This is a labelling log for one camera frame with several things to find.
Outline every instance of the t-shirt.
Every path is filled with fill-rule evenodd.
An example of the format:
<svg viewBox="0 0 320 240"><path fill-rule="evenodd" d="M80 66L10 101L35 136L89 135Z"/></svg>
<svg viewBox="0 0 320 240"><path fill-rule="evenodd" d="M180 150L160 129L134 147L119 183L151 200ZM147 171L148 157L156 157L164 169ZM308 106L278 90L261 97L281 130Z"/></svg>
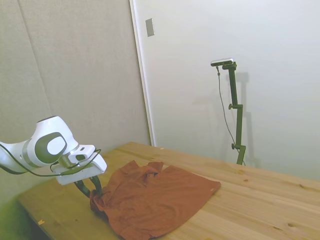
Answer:
<svg viewBox="0 0 320 240"><path fill-rule="evenodd" d="M91 193L91 209L105 213L125 240L148 240L181 226L221 186L175 166L162 171L163 165L129 162L113 173L101 197Z"/></svg>

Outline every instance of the wood grain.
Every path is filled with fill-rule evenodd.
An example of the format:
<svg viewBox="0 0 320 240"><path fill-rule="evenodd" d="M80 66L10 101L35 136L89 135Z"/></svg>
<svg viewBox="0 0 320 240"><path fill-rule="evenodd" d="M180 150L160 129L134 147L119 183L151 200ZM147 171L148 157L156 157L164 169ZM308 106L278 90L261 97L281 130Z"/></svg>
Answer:
<svg viewBox="0 0 320 240"><path fill-rule="evenodd" d="M130 142L104 155L105 186L113 172L135 160L175 165L214 181L221 189L164 240L320 240L320 182ZM93 188L90 181L87 186ZM55 240L115 240L106 220L90 210L73 185L55 179L25 192L20 203Z"/></svg>

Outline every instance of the black cable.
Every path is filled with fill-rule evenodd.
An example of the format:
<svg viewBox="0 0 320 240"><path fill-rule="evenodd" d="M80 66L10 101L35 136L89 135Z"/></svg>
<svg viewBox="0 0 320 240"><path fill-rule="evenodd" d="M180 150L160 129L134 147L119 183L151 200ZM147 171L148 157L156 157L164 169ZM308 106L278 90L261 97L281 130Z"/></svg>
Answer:
<svg viewBox="0 0 320 240"><path fill-rule="evenodd" d="M52 163L51 165L50 165L50 170L51 170L51 172L54 172L54 171L52 171L52 166L53 165L57 165L59 162L58 161L55 161L54 163Z"/></svg>
<svg viewBox="0 0 320 240"><path fill-rule="evenodd" d="M37 174L33 171L31 171L30 169L28 169L27 167L25 167L24 165L22 165L22 163L20 163L16 158L15 156L13 156L11 154L11 152L5 147L3 146L1 143L0 143L0 147L2 147L9 155L10 157L20 166L22 167L23 169L25 169L27 172L31 173L32 175L35 175L37 177L57 177L57 176L68 176L68 175L72 175L72 174L76 174L76 173L79 173L80 171L82 171L83 169L85 169L90 163L92 163L92 161L98 156L98 154L101 152L101 149L96 149L94 150L94 153L97 153L86 165L84 165L83 167L81 167L79 170L77 170L76 172L72 172L72 173L60 173L60 174L48 174L48 175L41 175L41 174Z"/></svg>
<svg viewBox="0 0 320 240"><path fill-rule="evenodd" d="M234 136L232 136L232 133L231 133L231 131L230 131L230 129L229 129L229 125L228 125L227 118L226 118L226 111L225 111L224 101L222 100L222 96L221 96L220 72L219 72L219 67L218 67L218 66L216 66L216 70L218 71L219 95L220 95L220 100L221 100L221 104L222 104L222 110L223 110L223 116L224 116L225 125L226 125L226 128L228 129L228 132L229 132L231 138L232 138L233 144L236 145Z"/></svg>

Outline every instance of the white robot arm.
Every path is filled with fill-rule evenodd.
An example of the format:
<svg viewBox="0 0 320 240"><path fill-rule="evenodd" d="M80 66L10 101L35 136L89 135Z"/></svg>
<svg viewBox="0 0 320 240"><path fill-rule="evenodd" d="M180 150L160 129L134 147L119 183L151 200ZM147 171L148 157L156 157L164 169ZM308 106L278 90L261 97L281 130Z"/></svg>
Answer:
<svg viewBox="0 0 320 240"><path fill-rule="evenodd" d="M32 170L49 165L54 174L46 176L56 176L61 185L75 183L82 192L83 179L90 178L97 187L100 182L96 176L107 169L96 148L78 144L67 124L58 116L39 121L33 136L26 141L0 142L0 168L11 174L33 173Z"/></svg>

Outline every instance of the light switch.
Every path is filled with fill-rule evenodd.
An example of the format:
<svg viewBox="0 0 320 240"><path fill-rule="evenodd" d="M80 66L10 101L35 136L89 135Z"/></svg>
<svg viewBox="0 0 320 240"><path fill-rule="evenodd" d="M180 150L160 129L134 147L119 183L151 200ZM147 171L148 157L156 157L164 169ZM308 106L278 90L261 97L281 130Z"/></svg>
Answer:
<svg viewBox="0 0 320 240"><path fill-rule="evenodd" d="M148 37L155 35L154 21L152 20L152 18L145 20L145 26Z"/></svg>

